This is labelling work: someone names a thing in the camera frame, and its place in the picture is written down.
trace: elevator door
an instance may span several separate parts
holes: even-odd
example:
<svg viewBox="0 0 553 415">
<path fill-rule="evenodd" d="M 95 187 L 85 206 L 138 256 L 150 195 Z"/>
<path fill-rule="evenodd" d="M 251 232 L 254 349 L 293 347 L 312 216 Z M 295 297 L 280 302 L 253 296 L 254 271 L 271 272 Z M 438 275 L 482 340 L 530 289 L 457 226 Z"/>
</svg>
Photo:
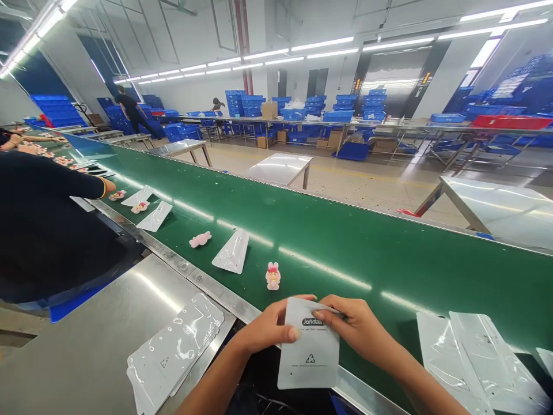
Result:
<svg viewBox="0 0 553 415">
<path fill-rule="evenodd" d="M 416 50 L 404 50 L 373 54 L 361 95 L 367 95 L 370 89 L 380 85 L 386 89 L 385 112 L 395 118 L 405 115 L 405 107 L 411 92 L 421 75 L 430 47 Z"/>
</svg>

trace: person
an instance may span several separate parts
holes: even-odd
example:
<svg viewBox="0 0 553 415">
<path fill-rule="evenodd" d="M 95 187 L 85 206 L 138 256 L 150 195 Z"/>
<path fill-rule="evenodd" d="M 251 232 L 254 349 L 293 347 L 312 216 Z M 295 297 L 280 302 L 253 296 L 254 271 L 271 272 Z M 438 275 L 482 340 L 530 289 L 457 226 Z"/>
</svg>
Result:
<svg viewBox="0 0 553 415">
<path fill-rule="evenodd" d="M 298 296 L 316 300 L 314 295 Z M 269 305 L 253 322 L 234 335 L 189 393 L 177 415 L 223 415 L 240 381 L 249 357 L 278 343 L 293 343 L 301 332 L 279 325 L 287 299 Z M 338 334 L 363 358 L 392 375 L 407 392 L 417 410 L 434 415 L 468 415 L 415 358 L 384 329 L 364 300 L 330 295 L 320 301 L 343 313 L 341 320 L 320 310 L 313 316 Z"/>
<path fill-rule="evenodd" d="M 218 98 L 213 98 L 213 108 L 211 109 L 212 111 L 218 111 L 221 109 L 222 106 L 226 107 L 225 103 L 219 101 Z"/>
<path fill-rule="evenodd" d="M 69 197 L 100 199 L 115 190 L 112 182 L 33 150 L 0 153 L 0 299 L 24 310 L 65 303 L 107 284 L 141 251 Z"/>
<path fill-rule="evenodd" d="M 44 142 L 44 141 L 54 141 L 54 142 L 67 142 L 63 137 L 33 137 L 32 135 L 23 135 L 22 130 L 5 130 L 0 128 L 0 151 L 9 151 L 23 142 L 23 140 L 33 141 L 33 142 Z"/>
<path fill-rule="evenodd" d="M 146 114 L 144 113 L 144 110 L 138 105 L 138 103 L 134 100 L 134 98 L 130 97 L 129 95 L 125 94 L 125 88 L 123 85 L 118 85 L 117 90 L 119 91 L 119 95 L 117 95 L 116 101 L 121 105 L 121 109 L 123 110 L 123 113 L 125 114 L 125 117 L 131 122 L 132 129 L 135 133 L 139 133 L 138 126 L 139 124 L 142 124 L 146 130 L 150 132 L 150 134 L 155 137 L 156 139 L 159 139 L 159 136 L 156 134 L 156 132 L 153 130 L 152 127 L 147 123 L 146 121 Z"/>
</svg>

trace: small toy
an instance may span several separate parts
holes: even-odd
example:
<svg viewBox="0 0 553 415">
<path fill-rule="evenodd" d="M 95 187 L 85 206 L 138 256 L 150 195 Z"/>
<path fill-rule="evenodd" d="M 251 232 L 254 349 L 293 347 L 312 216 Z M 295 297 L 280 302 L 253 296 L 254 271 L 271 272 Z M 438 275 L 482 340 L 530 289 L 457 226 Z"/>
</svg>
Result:
<svg viewBox="0 0 553 415">
<path fill-rule="evenodd" d="M 117 192 L 109 195 L 108 199 L 111 200 L 112 202 L 115 202 L 119 199 L 123 199 L 125 197 L 126 193 L 127 193 L 126 191 L 120 190 L 120 191 L 117 191 Z"/>
<path fill-rule="evenodd" d="M 278 262 L 269 262 L 265 279 L 267 280 L 267 289 L 278 290 L 278 285 L 281 283 L 281 273 L 278 270 Z"/>
<path fill-rule="evenodd" d="M 211 239 L 211 232 L 200 233 L 198 236 L 194 236 L 188 241 L 192 248 L 196 248 L 198 245 L 205 245 L 208 240 Z"/>
<path fill-rule="evenodd" d="M 131 209 L 131 212 L 133 213 L 140 213 L 140 212 L 144 212 L 147 208 L 148 208 L 148 205 L 150 204 L 150 202 L 141 202 L 139 203 L 137 206 L 135 206 L 134 208 Z"/>
</svg>

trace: fingernail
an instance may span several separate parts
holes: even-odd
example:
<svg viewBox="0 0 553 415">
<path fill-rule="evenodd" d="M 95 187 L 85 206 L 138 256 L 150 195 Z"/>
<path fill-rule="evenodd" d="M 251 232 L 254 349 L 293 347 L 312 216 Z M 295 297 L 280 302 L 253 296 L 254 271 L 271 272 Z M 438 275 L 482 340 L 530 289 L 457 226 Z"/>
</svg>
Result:
<svg viewBox="0 0 553 415">
<path fill-rule="evenodd" d="M 299 331 L 297 328 L 292 327 L 290 331 L 288 332 L 288 335 L 290 336 L 290 340 L 292 341 L 298 341 L 298 339 L 301 337 L 301 331 Z"/>
<path fill-rule="evenodd" d="M 317 320 L 324 321 L 324 314 L 318 311 L 313 311 L 313 317 L 315 317 Z"/>
</svg>

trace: brand logo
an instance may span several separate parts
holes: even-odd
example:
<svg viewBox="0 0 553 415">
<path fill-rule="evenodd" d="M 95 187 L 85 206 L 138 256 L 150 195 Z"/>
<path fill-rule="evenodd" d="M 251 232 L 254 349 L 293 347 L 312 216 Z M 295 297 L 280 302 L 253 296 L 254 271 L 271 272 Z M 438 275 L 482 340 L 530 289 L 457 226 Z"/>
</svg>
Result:
<svg viewBox="0 0 553 415">
<path fill-rule="evenodd" d="M 303 326 L 324 326 L 324 323 L 321 320 L 317 320 L 317 319 L 313 319 L 313 318 L 304 319 L 301 322 L 301 324 Z"/>
</svg>

